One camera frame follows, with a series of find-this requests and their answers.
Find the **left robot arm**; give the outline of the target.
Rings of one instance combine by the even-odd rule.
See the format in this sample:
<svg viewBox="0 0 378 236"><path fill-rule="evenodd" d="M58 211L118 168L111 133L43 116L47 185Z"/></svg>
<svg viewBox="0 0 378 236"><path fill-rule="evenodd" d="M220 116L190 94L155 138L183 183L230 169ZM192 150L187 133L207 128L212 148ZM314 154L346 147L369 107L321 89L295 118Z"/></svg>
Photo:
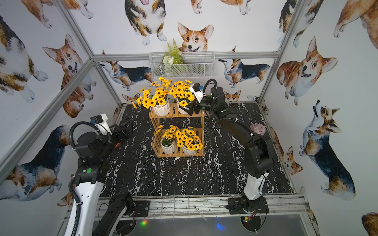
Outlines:
<svg viewBox="0 0 378 236"><path fill-rule="evenodd" d="M73 206L65 234L67 236L110 236L122 216L135 213L129 192L111 197L97 226L95 212L106 179L106 161L121 141L131 138L133 123L127 121L106 128L103 124L77 122L69 131L71 147L79 156L78 169L69 182Z"/></svg>

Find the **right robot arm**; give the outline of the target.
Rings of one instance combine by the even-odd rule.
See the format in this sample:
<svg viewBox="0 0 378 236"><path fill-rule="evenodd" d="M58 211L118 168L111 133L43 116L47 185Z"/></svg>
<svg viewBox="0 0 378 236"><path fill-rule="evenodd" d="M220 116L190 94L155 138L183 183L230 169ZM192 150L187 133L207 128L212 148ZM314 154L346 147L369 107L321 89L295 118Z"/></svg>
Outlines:
<svg viewBox="0 0 378 236"><path fill-rule="evenodd" d="M271 138L251 131L250 127L241 121L225 102L223 89L216 84L210 94L205 94L207 86L199 83L191 85L190 95L195 96L194 104L184 108L188 114L207 111L212 121L227 129L244 147L245 169L248 173L242 201L245 207L262 200L262 189L269 172L277 164L277 156Z"/></svg>

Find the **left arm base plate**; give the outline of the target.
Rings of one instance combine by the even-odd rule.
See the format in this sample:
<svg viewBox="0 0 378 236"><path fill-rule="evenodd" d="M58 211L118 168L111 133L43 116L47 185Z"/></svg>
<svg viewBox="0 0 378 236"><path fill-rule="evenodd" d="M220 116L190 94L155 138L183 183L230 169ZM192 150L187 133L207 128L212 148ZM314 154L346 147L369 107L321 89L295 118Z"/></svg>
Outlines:
<svg viewBox="0 0 378 236"><path fill-rule="evenodd" d="M150 201L146 200L134 201L134 207L131 216L137 218L147 217L149 214L150 203Z"/></svg>

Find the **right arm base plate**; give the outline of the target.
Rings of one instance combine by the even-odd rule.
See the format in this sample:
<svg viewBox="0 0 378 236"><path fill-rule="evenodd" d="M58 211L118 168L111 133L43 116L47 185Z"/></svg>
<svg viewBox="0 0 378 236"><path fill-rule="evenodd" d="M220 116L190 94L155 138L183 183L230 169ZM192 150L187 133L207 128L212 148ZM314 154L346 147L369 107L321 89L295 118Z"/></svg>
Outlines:
<svg viewBox="0 0 378 236"><path fill-rule="evenodd" d="M250 201L246 197L228 198L228 205L225 206L230 214L252 214L256 213L269 213L269 208L266 199L263 196Z"/></svg>

